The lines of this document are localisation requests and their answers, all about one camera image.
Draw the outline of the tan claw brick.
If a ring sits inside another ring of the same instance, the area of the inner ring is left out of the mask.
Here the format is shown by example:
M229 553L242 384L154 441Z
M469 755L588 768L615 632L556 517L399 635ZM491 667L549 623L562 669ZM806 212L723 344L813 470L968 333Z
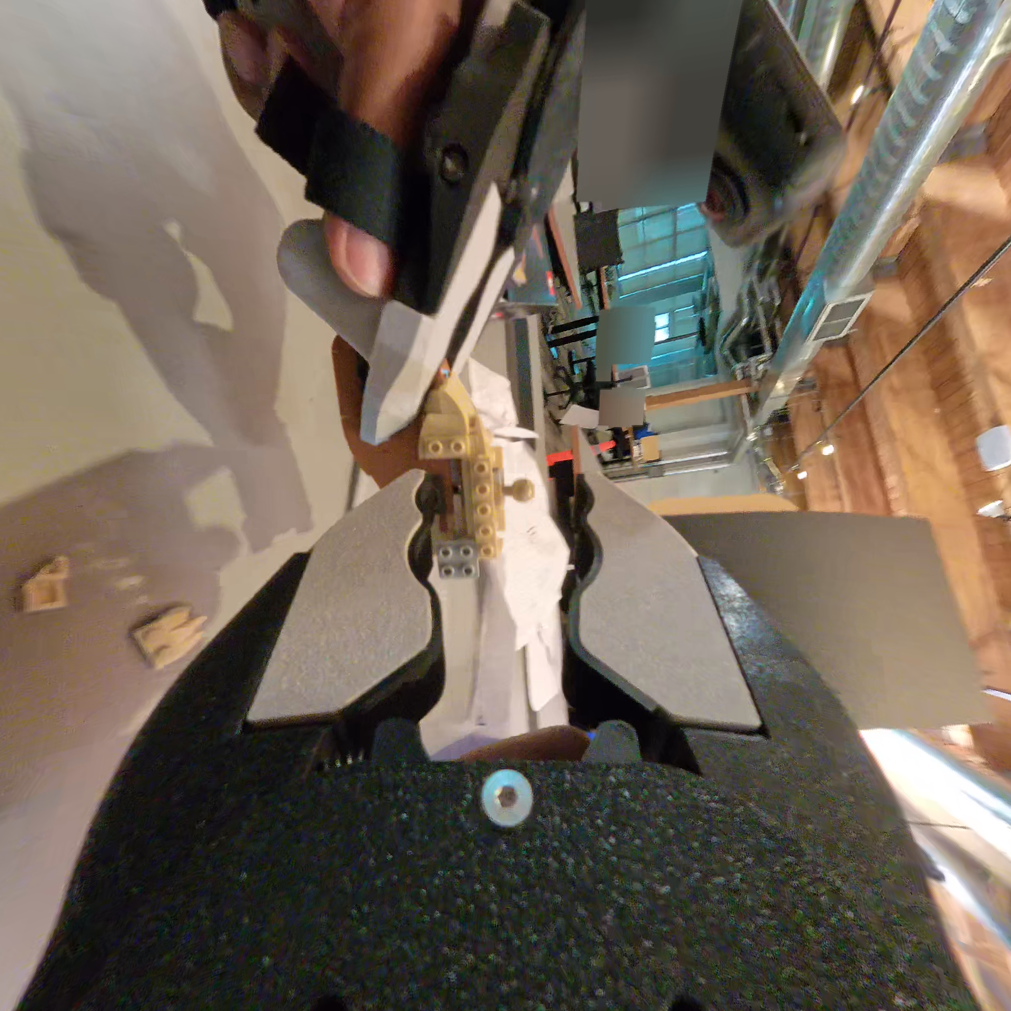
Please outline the tan claw brick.
M162 671L202 645L206 625L204 613L189 603L175 602L134 624L127 638L147 669Z

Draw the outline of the person's left hand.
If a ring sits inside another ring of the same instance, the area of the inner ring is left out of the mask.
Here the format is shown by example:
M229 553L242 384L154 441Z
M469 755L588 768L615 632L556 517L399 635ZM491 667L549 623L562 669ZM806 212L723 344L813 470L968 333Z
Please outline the person's left hand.
M339 53L335 71L316 69L288 32L264 32L225 2L212 2L234 95L258 120L289 60L321 80L335 78L339 108L404 150L412 145L457 35L481 12L474 1L309 2Z

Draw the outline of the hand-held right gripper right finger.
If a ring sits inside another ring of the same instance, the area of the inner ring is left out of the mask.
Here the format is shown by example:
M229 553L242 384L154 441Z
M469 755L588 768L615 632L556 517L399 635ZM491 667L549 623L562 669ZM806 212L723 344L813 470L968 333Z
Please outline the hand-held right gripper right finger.
M609 685L676 723L759 730L697 552L605 474L579 474L575 489L575 655Z

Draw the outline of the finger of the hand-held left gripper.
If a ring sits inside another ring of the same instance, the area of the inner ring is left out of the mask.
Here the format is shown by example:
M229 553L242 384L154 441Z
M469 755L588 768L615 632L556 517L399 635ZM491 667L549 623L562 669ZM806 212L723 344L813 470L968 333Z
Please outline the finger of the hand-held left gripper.
M503 201L492 185L433 314L390 300L381 311L364 388L360 435L380 445L419 413L445 361L468 359L499 302L516 261L513 246L496 252Z

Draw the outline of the large window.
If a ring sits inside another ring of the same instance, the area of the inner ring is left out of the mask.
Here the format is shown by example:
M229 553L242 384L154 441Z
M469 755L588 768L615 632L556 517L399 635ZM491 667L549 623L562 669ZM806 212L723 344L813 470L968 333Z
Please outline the large window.
M621 210L618 234L623 253L616 268L618 300L647 306L654 314L649 362L654 384L716 377L719 288L700 209L691 204Z

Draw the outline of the torn white paper bag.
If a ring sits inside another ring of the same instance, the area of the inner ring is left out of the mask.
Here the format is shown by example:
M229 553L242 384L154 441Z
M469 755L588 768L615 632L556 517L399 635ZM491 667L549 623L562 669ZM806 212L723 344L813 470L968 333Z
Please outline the torn white paper bag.
M505 485L529 480L527 502L504 501L503 548L475 579L437 579L446 683L423 719L425 745L456 757L512 736L565 726L560 598L570 550L551 515L537 436L521 425L509 380L471 359L462 382L495 447Z

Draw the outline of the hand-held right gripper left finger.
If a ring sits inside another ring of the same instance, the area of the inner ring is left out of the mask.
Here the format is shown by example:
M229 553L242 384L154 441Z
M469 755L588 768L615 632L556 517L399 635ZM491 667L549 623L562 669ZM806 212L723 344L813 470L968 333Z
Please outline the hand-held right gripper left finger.
M346 513L310 552L247 721L366 713L425 676L442 648L430 475L402 474Z

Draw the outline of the small tan wedge brick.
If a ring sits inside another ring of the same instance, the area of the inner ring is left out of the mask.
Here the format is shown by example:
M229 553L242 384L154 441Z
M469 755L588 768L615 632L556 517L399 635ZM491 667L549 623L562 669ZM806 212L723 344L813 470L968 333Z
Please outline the small tan wedge brick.
M19 589L21 613L45 613L69 606L71 563L67 556L48 560Z

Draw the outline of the tan and orange brick model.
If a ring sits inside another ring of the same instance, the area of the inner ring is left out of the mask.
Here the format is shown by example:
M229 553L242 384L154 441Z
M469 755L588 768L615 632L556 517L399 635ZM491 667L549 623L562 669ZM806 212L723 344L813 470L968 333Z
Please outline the tan and orange brick model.
M361 435L367 363L339 335L331 349L341 426L355 463L377 487L422 470L433 479L438 504L434 559L441 578L471 578L499 558L505 502L528 502L528 477L507 482L503 449L494 443L461 380L442 365L413 422L379 445Z

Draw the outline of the silver ventilation duct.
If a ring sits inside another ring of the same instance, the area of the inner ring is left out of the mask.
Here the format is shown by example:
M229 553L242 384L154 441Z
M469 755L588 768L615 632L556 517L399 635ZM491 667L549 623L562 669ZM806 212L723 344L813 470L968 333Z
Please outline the silver ventilation duct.
M1009 21L1008 1L933 4L768 364L754 428L787 404L822 345L846 335L865 310L878 258L1009 54Z
M798 1L791 7L790 26L807 67L819 85L828 91L853 16L855 1Z

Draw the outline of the colourful picture box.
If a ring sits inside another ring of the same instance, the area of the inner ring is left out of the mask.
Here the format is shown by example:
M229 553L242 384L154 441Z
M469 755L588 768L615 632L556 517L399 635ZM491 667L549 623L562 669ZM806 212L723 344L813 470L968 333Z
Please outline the colourful picture box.
M573 293L577 266L574 257L550 221L537 223L512 267L503 299L534 309L556 305L559 298Z

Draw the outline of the small black monitor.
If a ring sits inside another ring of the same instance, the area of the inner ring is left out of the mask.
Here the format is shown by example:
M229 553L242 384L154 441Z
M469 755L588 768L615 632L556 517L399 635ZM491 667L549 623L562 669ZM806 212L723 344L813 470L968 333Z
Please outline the small black monitor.
M580 210L575 214L578 269L581 274L624 263L618 209Z

